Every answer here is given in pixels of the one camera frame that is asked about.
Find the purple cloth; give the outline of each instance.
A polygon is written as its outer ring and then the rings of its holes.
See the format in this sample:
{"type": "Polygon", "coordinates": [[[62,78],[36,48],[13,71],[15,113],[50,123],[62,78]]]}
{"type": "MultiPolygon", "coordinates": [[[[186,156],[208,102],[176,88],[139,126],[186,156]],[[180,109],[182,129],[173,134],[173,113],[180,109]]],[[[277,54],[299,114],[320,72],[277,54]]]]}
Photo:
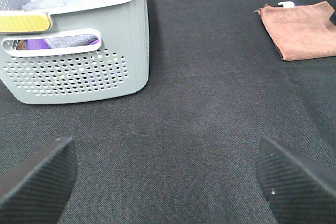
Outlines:
{"type": "Polygon", "coordinates": [[[97,44],[100,41],[100,39],[96,39],[94,42],[92,42],[90,45],[97,44]]]}
{"type": "Polygon", "coordinates": [[[26,40],[27,50],[50,49],[49,45],[43,39],[26,40]]]}

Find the basket handle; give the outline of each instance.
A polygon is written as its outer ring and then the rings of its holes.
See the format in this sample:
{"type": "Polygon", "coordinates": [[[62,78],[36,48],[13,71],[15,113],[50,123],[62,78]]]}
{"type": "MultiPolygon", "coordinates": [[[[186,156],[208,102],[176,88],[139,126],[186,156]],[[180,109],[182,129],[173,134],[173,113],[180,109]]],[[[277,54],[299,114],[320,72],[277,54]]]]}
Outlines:
{"type": "Polygon", "coordinates": [[[102,40],[101,34],[98,30],[92,28],[71,30],[71,31],[61,31],[58,33],[52,33],[48,35],[15,35],[6,36],[2,40],[2,48],[10,55],[15,57],[38,57],[38,56],[53,56],[53,55],[68,55],[77,54],[81,52],[95,51],[101,47],[102,40]],[[95,35],[99,41],[96,44],[88,46],[78,46],[78,47],[65,47],[65,48],[52,48],[52,49],[38,49],[38,50],[17,50],[13,48],[14,40],[29,40],[29,39],[47,39],[47,38],[61,38],[70,37],[78,35],[95,35]]]}
{"type": "Polygon", "coordinates": [[[51,27],[48,15],[38,11],[0,11],[0,33],[35,33],[51,27]]]}

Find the folded cloth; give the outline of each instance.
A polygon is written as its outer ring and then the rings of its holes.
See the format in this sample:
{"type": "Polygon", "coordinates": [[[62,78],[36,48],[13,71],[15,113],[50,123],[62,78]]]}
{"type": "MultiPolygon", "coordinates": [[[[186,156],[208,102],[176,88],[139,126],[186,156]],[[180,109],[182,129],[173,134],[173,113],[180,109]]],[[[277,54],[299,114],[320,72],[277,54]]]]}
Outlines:
{"type": "Polygon", "coordinates": [[[294,8],[259,9],[259,16],[283,60],[336,56],[336,26],[328,2],[294,8]]]}
{"type": "Polygon", "coordinates": [[[55,7],[73,6],[73,5],[87,5],[90,2],[98,2],[105,0],[37,0],[29,2],[22,7],[24,11],[49,9],[55,7]]]}
{"type": "Polygon", "coordinates": [[[40,50],[51,48],[65,48],[94,45],[100,41],[95,35],[77,35],[61,38],[49,39],[28,39],[21,40],[17,46],[17,50],[40,50]]]}
{"type": "Polygon", "coordinates": [[[26,41],[27,50],[50,49],[51,47],[43,39],[29,39],[26,41]]]}

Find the black fabric surface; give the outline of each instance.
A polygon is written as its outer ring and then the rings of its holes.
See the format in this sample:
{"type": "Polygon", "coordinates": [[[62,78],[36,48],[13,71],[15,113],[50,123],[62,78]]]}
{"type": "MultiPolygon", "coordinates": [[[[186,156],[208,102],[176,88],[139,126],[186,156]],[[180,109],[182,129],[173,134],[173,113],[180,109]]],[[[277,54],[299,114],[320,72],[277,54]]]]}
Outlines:
{"type": "Polygon", "coordinates": [[[0,173],[70,135],[79,172],[61,224],[275,224],[261,136],[336,172],[336,57],[281,61],[254,13],[280,1],[324,0],[148,0],[150,80],[134,95],[37,106],[1,84],[0,173]]]}

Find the perforated basket wall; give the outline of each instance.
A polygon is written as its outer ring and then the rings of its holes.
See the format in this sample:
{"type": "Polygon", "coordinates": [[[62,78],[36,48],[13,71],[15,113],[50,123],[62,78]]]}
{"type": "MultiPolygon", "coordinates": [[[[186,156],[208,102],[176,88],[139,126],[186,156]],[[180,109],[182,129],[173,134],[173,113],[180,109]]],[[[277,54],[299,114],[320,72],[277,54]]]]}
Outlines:
{"type": "MultiPolygon", "coordinates": [[[[29,0],[0,0],[0,9],[17,10],[29,0]]],[[[0,50],[0,77],[14,96],[29,104],[94,101],[141,90],[149,74],[146,0],[53,15],[45,32],[94,28],[102,34],[96,51],[15,57],[0,50]]],[[[0,34],[0,41],[10,35],[0,34]]],[[[4,42],[16,48],[17,40],[4,42]]]]}

